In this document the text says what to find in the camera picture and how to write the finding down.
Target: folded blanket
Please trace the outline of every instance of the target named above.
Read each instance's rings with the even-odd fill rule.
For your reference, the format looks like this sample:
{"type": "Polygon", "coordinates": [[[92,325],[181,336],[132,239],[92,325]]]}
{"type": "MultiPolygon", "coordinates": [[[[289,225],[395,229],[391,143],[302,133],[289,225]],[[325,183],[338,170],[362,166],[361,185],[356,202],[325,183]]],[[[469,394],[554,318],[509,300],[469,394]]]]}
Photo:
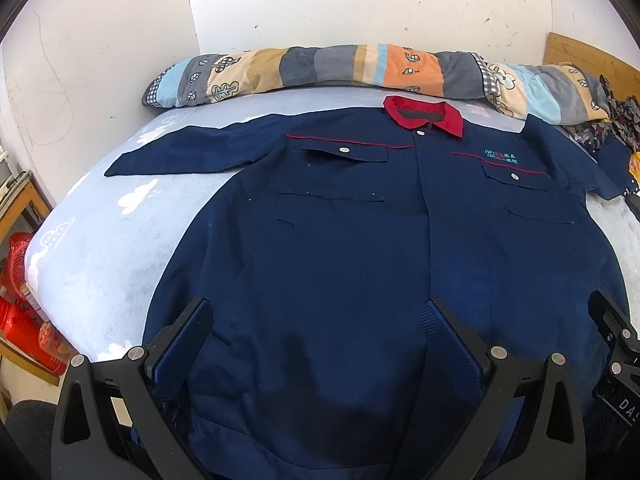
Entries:
{"type": "Polygon", "coordinates": [[[488,99],[499,111],[550,124],[608,118],[597,80],[578,67],[488,63],[473,52],[436,52],[391,44],[264,48],[186,59],[156,77],[143,104],[162,108],[214,103],[279,88],[366,85],[449,99],[488,99]]]}

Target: wooden furniture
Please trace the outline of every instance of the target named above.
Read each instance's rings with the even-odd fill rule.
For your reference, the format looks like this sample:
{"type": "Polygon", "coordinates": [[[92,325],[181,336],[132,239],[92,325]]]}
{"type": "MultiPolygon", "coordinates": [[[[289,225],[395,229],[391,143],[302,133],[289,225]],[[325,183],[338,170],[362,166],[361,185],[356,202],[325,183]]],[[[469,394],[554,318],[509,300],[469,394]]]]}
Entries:
{"type": "Polygon", "coordinates": [[[543,62],[545,64],[570,62],[594,77],[602,74],[611,83],[616,99],[630,95],[640,99],[640,72],[617,57],[573,38],[550,32],[546,37],[543,62]]]}
{"type": "MultiPolygon", "coordinates": [[[[31,205],[41,218],[46,218],[50,213],[49,206],[31,183],[31,173],[26,171],[18,177],[9,193],[0,202],[0,241],[7,236],[15,221],[28,205],[31,205]]],[[[57,375],[49,372],[2,338],[0,338],[0,355],[49,384],[54,386],[60,384],[60,378],[57,375]]]]}
{"type": "Polygon", "coordinates": [[[4,391],[6,390],[0,387],[0,420],[2,422],[6,420],[6,416],[9,414],[6,402],[4,402],[4,391]]]}

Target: wooden headboard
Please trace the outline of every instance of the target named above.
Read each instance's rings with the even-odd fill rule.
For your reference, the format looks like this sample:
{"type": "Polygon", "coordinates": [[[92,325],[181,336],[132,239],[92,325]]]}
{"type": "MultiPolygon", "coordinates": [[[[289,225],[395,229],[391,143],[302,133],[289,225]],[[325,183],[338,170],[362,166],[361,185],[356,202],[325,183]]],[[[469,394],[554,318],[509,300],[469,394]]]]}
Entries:
{"type": "Polygon", "coordinates": [[[617,57],[573,38],[550,32],[546,37],[545,64],[570,62],[594,77],[602,74],[611,83],[616,99],[640,98],[640,72],[617,57]]]}

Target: collar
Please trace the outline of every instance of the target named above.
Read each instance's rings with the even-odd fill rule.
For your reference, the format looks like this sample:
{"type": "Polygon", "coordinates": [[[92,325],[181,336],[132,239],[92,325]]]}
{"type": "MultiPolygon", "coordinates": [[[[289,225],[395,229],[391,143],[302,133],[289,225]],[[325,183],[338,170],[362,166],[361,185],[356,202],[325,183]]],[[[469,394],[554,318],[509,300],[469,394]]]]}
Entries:
{"type": "Polygon", "coordinates": [[[427,103],[424,101],[415,101],[399,95],[389,95],[385,97],[383,106],[392,119],[403,128],[412,130],[414,128],[420,128],[432,121],[425,118],[408,119],[401,114],[402,110],[427,112],[430,114],[437,114],[442,117],[440,121],[433,123],[437,127],[445,130],[451,135],[462,137],[462,116],[459,111],[444,101],[439,103],[427,103]]]}

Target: shirt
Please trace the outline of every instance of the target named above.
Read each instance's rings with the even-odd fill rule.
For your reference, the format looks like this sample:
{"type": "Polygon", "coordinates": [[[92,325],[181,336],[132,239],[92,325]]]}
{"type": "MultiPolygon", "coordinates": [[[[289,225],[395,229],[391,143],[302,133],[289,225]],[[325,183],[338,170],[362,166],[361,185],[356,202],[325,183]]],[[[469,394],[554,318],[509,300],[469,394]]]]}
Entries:
{"type": "Polygon", "coordinates": [[[194,297],[214,307],[187,378],[189,446],[208,470],[423,477],[479,400],[422,328],[429,298],[517,357],[561,352],[591,402],[607,346],[588,297],[605,288],[626,307],[626,293],[584,197],[618,191],[553,127],[529,116],[502,132],[393,96],[188,126],[106,175],[238,166],[185,232],[144,336],[194,297]]]}

